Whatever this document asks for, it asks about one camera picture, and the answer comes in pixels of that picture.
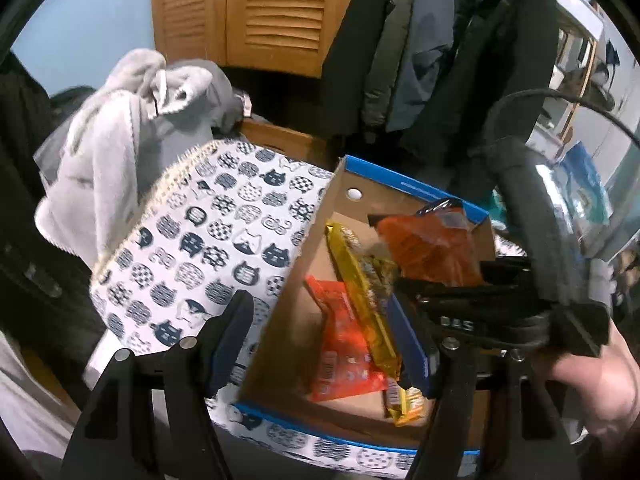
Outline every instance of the orange snack wrapper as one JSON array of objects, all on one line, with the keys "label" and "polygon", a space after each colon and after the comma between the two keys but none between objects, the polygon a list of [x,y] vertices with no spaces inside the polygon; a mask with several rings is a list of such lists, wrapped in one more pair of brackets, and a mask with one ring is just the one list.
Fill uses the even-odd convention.
[{"label": "orange snack wrapper", "polygon": [[447,286],[484,284],[462,205],[437,207],[421,216],[387,216],[376,231],[406,278]]},{"label": "orange snack wrapper", "polygon": [[371,359],[344,283],[319,282],[307,276],[306,284],[327,316],[310,400],[319,402],[385,390],[385,374]]}]

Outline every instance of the human hand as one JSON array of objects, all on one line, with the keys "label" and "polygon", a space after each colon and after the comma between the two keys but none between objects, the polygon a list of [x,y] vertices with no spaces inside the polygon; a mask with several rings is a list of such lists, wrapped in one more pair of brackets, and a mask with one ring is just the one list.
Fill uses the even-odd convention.
[{"label": "human hand", "polygon": [[613,454],[640,413],[640,368],[613,322],[599,358],[549,350],[532,362],[541,377],[578,391],[585,427],[600,439],[605,454]]}]

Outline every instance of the louvered door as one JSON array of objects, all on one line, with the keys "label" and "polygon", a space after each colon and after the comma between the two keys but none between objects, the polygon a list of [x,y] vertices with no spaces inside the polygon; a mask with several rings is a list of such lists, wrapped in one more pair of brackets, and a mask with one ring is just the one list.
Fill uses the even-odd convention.
[{"label": "louvered door", "polygon": [[204,58],[224,65],[226,0],[152,0],[156,50],[167,61]]},{"label": "louvered door", "polygon": [[227,0],[226,63],[320,77],[350,0]]}]

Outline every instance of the screw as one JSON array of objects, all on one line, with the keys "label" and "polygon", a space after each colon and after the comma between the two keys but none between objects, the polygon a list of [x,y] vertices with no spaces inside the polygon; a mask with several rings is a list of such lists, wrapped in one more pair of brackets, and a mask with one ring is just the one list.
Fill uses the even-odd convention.
[{"label": "screw", "polygon": [[446,337],[442,340],[442,346],[447,350],[457,350],[460,348],[460,341],[455,337]]},{"label": "screw", "polygon": [[198,340],[194,338],[194,336],[188,335],[187,337],[183,337],[182,339],[180,339],[180,347],[184,348],[185,350],[188,348],[193,348],[194,346],[196,346],[197,342]]},{"label": "screw", "polygon": [[522,353],[522,350],[520,350],[519,348],[511,349],[511,351],[509,352],[509,357],[514,361],[516,361],[517,363],[521,363],[524,361],[524,354]]},{"label": "screw", "polygon": [[126,361],[130,355],[131,352],[129,350],[127,350],[126,348],[121,348],[115,353],[114,357],[116,358],[116,361]]}]

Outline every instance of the cardboard box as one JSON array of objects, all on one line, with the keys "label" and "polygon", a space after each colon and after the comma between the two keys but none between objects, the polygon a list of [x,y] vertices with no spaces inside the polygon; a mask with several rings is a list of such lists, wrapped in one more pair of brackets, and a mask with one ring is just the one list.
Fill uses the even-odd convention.
[{"label": "cardboard box", "polygon": [[[362,198],[349,198],[350,189],[357,189]],[[306,400],[318,366],[323,318],[304,279],[308,274],[318,280],[337,279],[325,239],[328,220],[350,227],[370,253],[388,256],[375,230],[369,227],[367,214],[413,214],[427,201],[445,196],[448,195],[440,190],[354,157],[348,156],[340,163],[245,375],[236,404],[241,410],[303,433],[348,444],[415,452],[433,403],[429,403],[422,420],[396,428],[390,418],[385,418],[381,392],[322,403]],[[465,211],[474,224],[473,237],[480,259],[494,259],[487,212],[468,203]],[[480,447],[487,405],[488,393],[477,392],[469,449]]]}]

